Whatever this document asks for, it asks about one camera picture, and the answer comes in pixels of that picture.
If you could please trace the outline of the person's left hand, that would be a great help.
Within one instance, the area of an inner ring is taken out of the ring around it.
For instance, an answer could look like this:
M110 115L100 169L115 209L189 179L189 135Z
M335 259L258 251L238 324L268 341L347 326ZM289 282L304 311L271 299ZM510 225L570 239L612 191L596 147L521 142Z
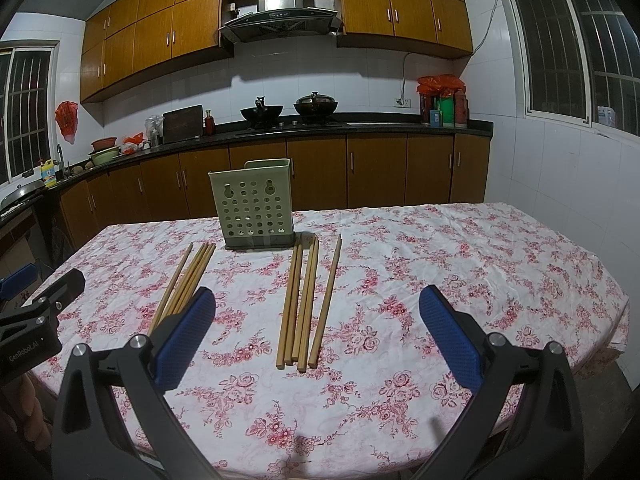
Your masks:
M13 425L22 425L21 434L36 451L51 444L51 426L44 419L36 388L27 374L15 378L1 387L1 397L12 412Z

